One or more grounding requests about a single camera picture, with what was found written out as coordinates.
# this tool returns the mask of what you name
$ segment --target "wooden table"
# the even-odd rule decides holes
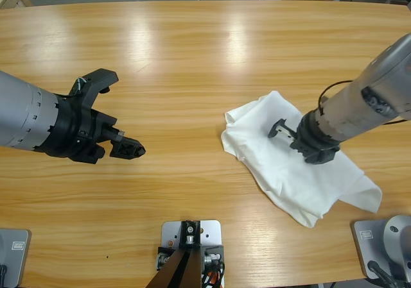
[[[0,227],[33,233],[23,287],[145,287],[165,221],[218,219],[227,287],[363,277],[350,223],[411,214],[411,124],[344,144],[383,190],[374,215],[337,202],[296,223],[225,153],[223,114],[278,90],[301,111],[411,30],[404,6],[304,1],[136,2],[0,12],[0,69],[56,93],[99,67],[97,110],[147,154],[97,165],[1,148]]]

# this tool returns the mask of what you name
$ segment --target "robotic arm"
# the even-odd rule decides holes
[[[411,119],[411,33],[382,52],[347,87],[321,103],[325,91],[318,107],[301,119],[297,131],[280,119],[268,134],[274,137],[283,132],[291,136],[290,147],[311,164],[333,160],[341,142],[397,116],[404,121]]]
[[[98,143],[110,140],[111,157],[142,156],[139,141],[113,127],[116,118],[91,108],[117,81],[115,72],[98,69],[78,78],[63,96],[0,71],[0,146],[95,164],[105,154]]]

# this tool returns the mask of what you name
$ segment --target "wrinkled white towel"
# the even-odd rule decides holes
[[[377,212],[380,188],[341,151],[331,162],[312,165],[280,135],[267,137],[279,119],[296,130],[301,117],[296,107],[272,91],[225,114],[224,150],[248,167],[268,198],[304,226],[314,227],[338,199]]]

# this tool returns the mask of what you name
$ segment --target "bolt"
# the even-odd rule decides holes
[[[188,235],[187,236],[186,244],[194,244],[194,236],[193,235]]]

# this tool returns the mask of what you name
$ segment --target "metal mounting plate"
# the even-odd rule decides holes
[[[203,233],[200,235],[202,246],[222,245],[221,224],[219,221],[201,221]],[[161,230],[161,246],[177,249],[181,234],[181,221],[165,222]]]

